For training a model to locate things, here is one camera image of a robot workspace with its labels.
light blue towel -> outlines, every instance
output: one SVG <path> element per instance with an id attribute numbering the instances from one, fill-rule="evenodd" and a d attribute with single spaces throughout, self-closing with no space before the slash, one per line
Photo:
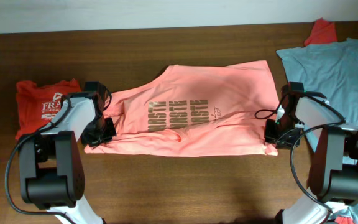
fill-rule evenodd
<path id="1" fill-rule="evenodd" d="M 323 93 L 332 107 L 358 126 L 358 40 L 311 44 L 278 50 L 277 54 L 283 60 L 289 82 L 302 82 L 305 90 Z M 306 137 L 316 150 L 318 139 Z M 335 215 L 350 216 L 358 223 L 358 205 Z"/>

wooden surface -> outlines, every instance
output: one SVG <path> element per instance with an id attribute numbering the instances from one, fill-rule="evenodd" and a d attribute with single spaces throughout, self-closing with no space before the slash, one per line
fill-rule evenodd
<path id="1" fill-rule="evenodd" d="M 167 65 L 225 66 L 267 60 L 277 90 L 286 84 L 275 51 L 301 47 L 312 24 L 97 30 L 0 35 L 0 223 L 58 223 L 55 217 L 16 213 L 4 193 L 4 171 L 18 130 L 15 84 L 39 85 L 76 78 L 99 80 L 110 90 L 153 80 Z M 358 38 L 358 22 L 336 24 L 340 41 Z M 244 223 L 267 221 L 292 205 L 301 191 L 290 172 L 289 152 L 273 156 L 176 158 L 85 154 L 85 195 L 108 223 Z M 305 184 L 310 155 L 304 140 L 296 168 Z M 11 172 L 20 197 L 18 164 Z"/>

